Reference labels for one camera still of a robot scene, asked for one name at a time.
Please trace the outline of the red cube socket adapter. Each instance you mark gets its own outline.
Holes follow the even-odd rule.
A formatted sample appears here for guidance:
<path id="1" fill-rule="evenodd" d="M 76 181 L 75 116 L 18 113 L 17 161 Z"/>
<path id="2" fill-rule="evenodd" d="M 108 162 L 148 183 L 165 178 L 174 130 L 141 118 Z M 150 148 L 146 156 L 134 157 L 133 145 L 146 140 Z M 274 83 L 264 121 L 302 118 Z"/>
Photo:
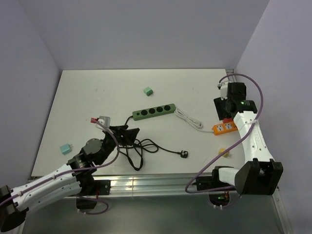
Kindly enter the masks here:
<path id="1" fill-rule="evenodd" d="M 232 121 L 233 121 L 232 118 L 224 118 L 224 119 L 222 120 L 222 123 L 223 123 L 223 124 L 226 124 L 226 123 L 229 123 L 229 122 L 232 122 Z"/>

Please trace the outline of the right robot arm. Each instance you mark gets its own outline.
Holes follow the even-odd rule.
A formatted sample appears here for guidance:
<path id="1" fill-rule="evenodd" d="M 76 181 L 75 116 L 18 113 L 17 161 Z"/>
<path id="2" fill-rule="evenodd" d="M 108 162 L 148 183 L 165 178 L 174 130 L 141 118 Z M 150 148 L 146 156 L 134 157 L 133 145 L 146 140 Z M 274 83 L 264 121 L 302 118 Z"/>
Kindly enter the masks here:
<path id="1" fill-rule="evenodd" d="M 283 165 L 269 152 L 262 135 L 255 102 L 247 100 L 242 82 L 224 81 L 218 85 L 220 97 L 214 104 L 220 120 L 231 118 L 242 139 L 245 163 L 240 169 L 216 166 L 211 185 L 222 190 L 227 184 L 240 195 L 272 195 L 283 173 Z"/>

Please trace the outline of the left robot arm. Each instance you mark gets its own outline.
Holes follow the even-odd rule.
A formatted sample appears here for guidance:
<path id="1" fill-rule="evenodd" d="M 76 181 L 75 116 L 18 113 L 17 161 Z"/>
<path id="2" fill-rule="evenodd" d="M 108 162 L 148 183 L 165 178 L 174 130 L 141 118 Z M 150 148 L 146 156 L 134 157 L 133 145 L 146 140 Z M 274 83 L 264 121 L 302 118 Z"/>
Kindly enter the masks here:
<path id="1" fill-rule="evenodd" d="M 92 138 L 80 152 L 50 174 L 28 184 L 0 189 L 0 230 L 8 232 L 20 226 L 28 212 L 67 196 L 84 196 L 94 191 L 93 173 L 106 167 L 105 160 L 121 146 L 132 146 L 140 131 L 128 125 L 105 127 L 103 139 Z"/>

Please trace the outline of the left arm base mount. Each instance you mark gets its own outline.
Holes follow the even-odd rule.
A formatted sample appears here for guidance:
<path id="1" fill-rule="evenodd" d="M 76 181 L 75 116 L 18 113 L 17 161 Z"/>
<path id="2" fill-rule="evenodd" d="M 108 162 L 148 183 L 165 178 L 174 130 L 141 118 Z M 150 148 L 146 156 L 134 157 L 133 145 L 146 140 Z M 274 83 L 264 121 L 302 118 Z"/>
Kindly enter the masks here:
<path id="1" fill-rule="evenodd" d="M 111 188 L 110 180 L 95 180 L 94 184 L 87 191 L 81 192 L 78 196 L 90 197 L 91 199 L 98 199 L 100 195 L 109 195 Z M 87 199 L 76 198 L 76 207 L 79 210 L 90 211 L 93 210 L 98 201 L 91 201 Z"/>

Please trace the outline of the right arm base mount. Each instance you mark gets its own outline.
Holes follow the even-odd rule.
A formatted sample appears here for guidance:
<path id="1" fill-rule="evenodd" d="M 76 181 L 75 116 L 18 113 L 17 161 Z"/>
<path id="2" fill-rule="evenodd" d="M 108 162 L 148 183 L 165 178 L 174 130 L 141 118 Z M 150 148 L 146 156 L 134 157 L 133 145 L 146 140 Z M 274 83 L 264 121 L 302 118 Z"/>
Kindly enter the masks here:
<path id="1" fill-rule="evenodd" d="M 214 179 L 213 176 L 200 176 L 195 182 L 192 183 L 193 186 L 196 186 L 198 191 L 203 191 L 207 189 L 216 189 L 221 187 L 228 187 L 230 184 L 220 182 L 217 179 Z M 209 194 L 210 202 L 215 206 L 226 206 L 230 203 L 230 193 L 229 191 L 234 191 L 234 188 L 231 188 L 226 191 L 216 191 L 216 193 Z"/>

